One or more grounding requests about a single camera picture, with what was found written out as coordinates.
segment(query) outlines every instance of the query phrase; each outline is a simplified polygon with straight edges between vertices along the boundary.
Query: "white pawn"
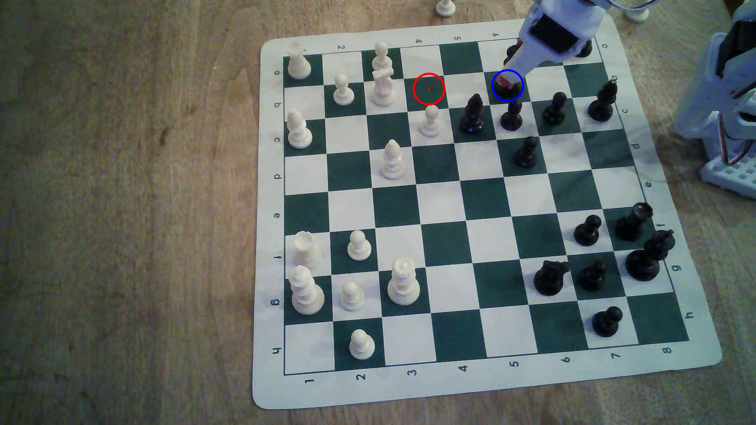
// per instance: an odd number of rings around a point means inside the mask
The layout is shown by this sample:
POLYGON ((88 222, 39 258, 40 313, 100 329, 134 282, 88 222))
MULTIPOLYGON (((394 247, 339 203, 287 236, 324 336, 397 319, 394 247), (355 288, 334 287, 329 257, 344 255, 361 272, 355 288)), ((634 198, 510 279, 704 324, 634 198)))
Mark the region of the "white pawn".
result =
POLYGON ((376 343, 373 337, 365 333, 362 329, 352 332, 352 340, 349 341, 349 352, 357 360, 370 358, 376 351, 376 343))
POLYGON ((341 288, 341 305, 353 312, 365 304, 365 293, 355 282, 349 281, 341 288))
POLYGON ((291 271, 289 282, 293 292, 291 303, 299 314, 313 315, 321 310, 326 297, 308 268, 297 265, 291 271))
POLYGON ((346 106, 353 102, 355 99, 355 92, 349 88, 349 80, 347 80, 346 75, 336 75, 333 82, 336 83, 336 91, 333 93, 333 101, 341 106, 346 106))
POLYGON ((388 180, 399 180, 404 175, 404 160, 401 158, 401 147, 396 140, 391 139, 383 149, 383 163, 380 171, 388 180))
POLYGON ((308 231, 300 231, 294 235, 294 255, 296 263, 305 267, 314 267, 321 261, 321 247, 308 231))
POLYGON ((373 58, 373 70, 384 70, 394 65, 389 57, 389 46, 385 42, 376 43, 376 57, 373 58))
POLYGON ((407 257, 394 261, 389 281, 389 298, 400 306, 409 306, 420 296, 420 284, 415 278, 415 262, 407 257))
POLYGON ((426 137, 435 137, 441 131, 441 126, 436 121, 438 119, 438 107, 435 105, 429 105, 426 108, 426 118, 420 124, 420 133, 426 137))
POLYGON ((346 246, 346 252, 349 258, 355 261, 363 261, 373 252, 370 241, 365 238, 362 230, 355 230, 349 235, 349 245, 346 246))
POLYGON ((294 79, 305 79, 310 75, 312 67, 304 55, 305 49, 298 42, 291 43, 287 49, 289 54, 289 67, 287 72, 294 79))
POLYGON ((312 143, 312 132, 307 128, 307 121, 296 110, 289 110, 286 127, 289 129, 289 144, 296 149, 304 149, 312 143))

